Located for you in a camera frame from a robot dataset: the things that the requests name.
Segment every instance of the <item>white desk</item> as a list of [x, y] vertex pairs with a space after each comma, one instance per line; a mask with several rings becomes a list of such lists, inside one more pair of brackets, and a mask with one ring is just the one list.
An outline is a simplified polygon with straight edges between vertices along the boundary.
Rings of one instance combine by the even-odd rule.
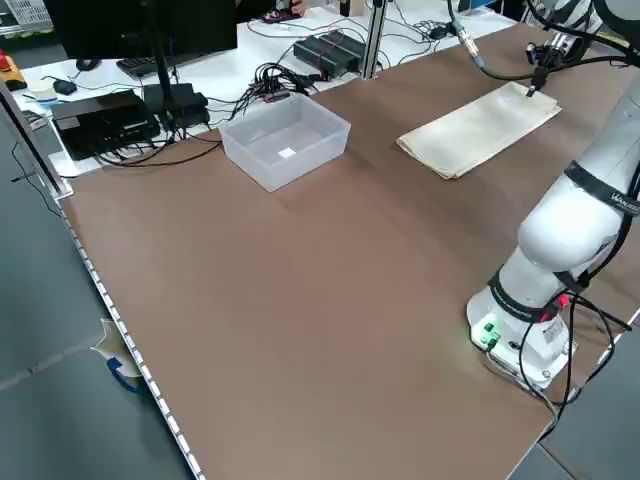
[[[384, 65], [384, 68], [389, 68], [388, 61], [391, 62], [391, 66], [395, 66], [406, 55], [417, 54], [405, 60], [410, 61], [421, 55], [432, 53], [436, 46], [436, 44], [433, 44], [431, 48], [429, 48], [429, 44], [427, 43], [417, 43], [421, 40], [418, 33], [412, 32], [403, 25], [389, 21], [402, 21], [396, 5], [396, 3], [390, 3], [387, 7], [387, 21], [384, 25], [385, 35], [405, 35], [415, 39], [415, 42], [397, 36], [383, 37], [381, 52], [384, 52], [384, 55], [380, 55], [379, 61]], [[410, 24], [423, 20], [446, 22], [449, 19], [446, 3], [443, 0], [401, 0], [399, 5], [405, 19]], [[470, 13], [463, 16], [461, 20], [467, 31], [474, 38], [502, 30], [514, 23], [512, 20], [497, 15], [488, 9], [480, 9]], [[346, 29], [344, 33], [347, 35], [362, 40], [359, 38], [358, 33], [356, 33], [359, 32], [366, 40], [368, 25], [368, 12], [363, 17], [345, 19], [329, 7], [312, 8], [306, 13], [304, 18], [287, 25], [266, 25], [258, 21], [252, 21], [249, 25], [246, 23], [240, 24], [238, 25], [237, 49], [210, 55], [191, 64], [183, 65], [179, 67], [178, 75], [181, 82], [192, 83], [195, 91], [203, 93], [206, 97], [235, 100], [239, 98], [247, 88], [253, 78], [255, 69], [259, 65], [265, 62], [276, 62], [298, 39], [292, 37], [299, 36], [300, 38], [304, 38], [312, 34], [326, 33], [330, 29], [339, 30], [344, 28]], [[283, 38], [265, 38], [251, 31], [250, 28], [265, 35], [274, 37], [282, 36]], [[437, 49], [442, 50], [457, 44], [458, 40], [456, 38], [447, 37], [437, 44]], [[291, 52], [285, 56], [281, 63], [300, 73], [315, 73], [312, 67], [297, 60]], [[75, 76], [78, 72], [75, 68], [75, 61], [67, 60], [29, 68], [22, 73], [27, 83], [29, 83], [40, 80], [45, 76], [66, 79], [68, 76]], [[319, 82], [316, 86], [320, 90], [325, 90], [345, 83], [353, 78], [356, 78], [354, 74], [347, 74], [341, 79], [336, 79], [332, 82]], [[76, 82], [80, 88], [78, 88], [78, 91], [73, 95], [64, 97], [65, 99], [78, 100], [104, 95], [120, 87], [120, 85], [112, 85], [118, 83], [131, 86], [138, 94], [140, 92], [140, 85], [123, 73], [116, 66], [115, 60], [105, 60], [95, 70], [83, 72], [77, 78]], [[153, 84], [158, 83], [158, 80], [156, 76], [150, 76], [142, 83]], [[21, 109], [30, 109], [43, 115], [50, 114], [48, 109], [23, 97], [21, 93], [23, 92], [14, 93], [14, 97]], [[261, 102], [256, 102], [250, 108], [261, 108], [262, 106], [263, 104]], [[226, 112], [230, 109], [229, 105], [210, 101], [208, 108], [211, 110], [222, 110], [210, 112], [212, 124], [222, 121], [229, 116]], [[204, 127], [194, 127], [190, 130], [190, 133], [195, 134], [204, 130], [206, 130]], [[100, 168], [100, 165], [93, 159], [73, 162], [65, 152], [54, 154], [51, 156], [51, 159], [59, 173], [64, 176], [75, 176], [95, 168]]]

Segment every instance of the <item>computer monitor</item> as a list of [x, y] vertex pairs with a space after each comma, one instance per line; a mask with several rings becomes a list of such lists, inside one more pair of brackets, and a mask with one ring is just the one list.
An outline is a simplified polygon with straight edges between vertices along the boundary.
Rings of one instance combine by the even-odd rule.
[[196, 110], [206, 113], [207, 101], [190, 84], [170, 84], [165, 55], [206, 54], [237, 46], [235, 0], [44, 3], [70, 58], [154, 57], [160, 85], [145, 87], [145, 103], [167, 123], [182, 119], [173, 127], [193, 124], [185, 119], [198, 118], [191, 115]]

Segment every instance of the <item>keyboard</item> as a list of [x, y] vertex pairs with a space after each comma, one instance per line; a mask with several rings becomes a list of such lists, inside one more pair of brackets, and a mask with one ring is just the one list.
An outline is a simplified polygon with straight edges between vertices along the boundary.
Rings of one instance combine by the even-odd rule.
[[[196, 53], [188, 55], [175, 55], [173, 57], [167, 57], [167, 68], [172, 68], [181, 63], [186, 63], [191, 60], [196, 60], [200, 57], [204, 57], [207, 54]], [[156, 62], [152, 57], [143, 58], [125, 58], [124, 60], [118, 60], [116, 62], [118, 68], [124, 73], [129, 75], [135, 80], [153, 75], [157, 73]]]

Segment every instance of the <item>blue clip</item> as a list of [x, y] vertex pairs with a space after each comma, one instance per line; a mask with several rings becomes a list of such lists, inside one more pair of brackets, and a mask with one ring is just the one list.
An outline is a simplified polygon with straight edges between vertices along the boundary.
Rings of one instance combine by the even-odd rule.
[[122, 387], [127, 391], [127, 392], [131, 392], [131, 393], [135, 393], [138, 395], [143, 395], [146, 391], [145, 388], [140, 388], [140, 387], [136, 387], [134, 385], [131, 385], [130, 383], [128, 383], [125, 378], [122, 376], [122, 374], [118, 371], [118, 368], [120, 368], [122, 366], [122, 363], [120, 363], [120, 360], [118, 360], [116, 357], [111, 357], [109, 360], [107, 360], [107, 367], [109, 368], [109, 371], [111, 372], [111, 375], [113, 375], [113, 378], [115, 378], [118, 383], [120, 385], [122, 385]]

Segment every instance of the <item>monitor stand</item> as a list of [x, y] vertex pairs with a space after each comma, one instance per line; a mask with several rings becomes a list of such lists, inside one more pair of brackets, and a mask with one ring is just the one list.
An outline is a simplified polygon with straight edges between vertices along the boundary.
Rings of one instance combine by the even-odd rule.
[[151, 49], [160, 80], [159, 85], [143, 88], [144, 102], [154, 115], [160, 117], [165, 130], [175, 131], [208, 123], [208, 102], [204, 95], [194, 93], [190, 83], [171, 85], [162, 50], [162, 35], [156, 22], [155, 0], [141, 0], [140, 3], [147, 16]]

